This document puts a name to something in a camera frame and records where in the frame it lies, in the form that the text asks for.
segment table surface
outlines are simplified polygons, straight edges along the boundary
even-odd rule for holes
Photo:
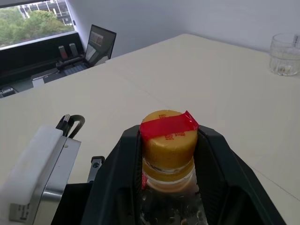
[[[0,184],[41,124],[86,123],[69,182],[86,182],[92,156],[150,112],[188,110],[221,133],[256,173],[287,224],[300,220],[300,79],[268,71],[269,56],[180,35],[106,64],[0,99]]]

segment clear glass cup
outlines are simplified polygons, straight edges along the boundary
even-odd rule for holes
[[[270,47],[271,72],[292,76],[300,72],[300,34],[277,34]]]

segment laptop screen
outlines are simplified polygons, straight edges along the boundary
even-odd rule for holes
[[[104,63],[111,58],[116,35],[112,31],[92,25],[85,54],[90,66]]]

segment window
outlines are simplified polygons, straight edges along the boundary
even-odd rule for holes
[[[72,21],[65,0],[0,8],[0,49],[73,31],[72,23],[64,24],[64,19]]]

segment greenery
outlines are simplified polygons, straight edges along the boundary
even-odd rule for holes
[[[17,7],[0,9],[0,47],[74,30],[52,12],[37,10],[29,16],[24,19]]]

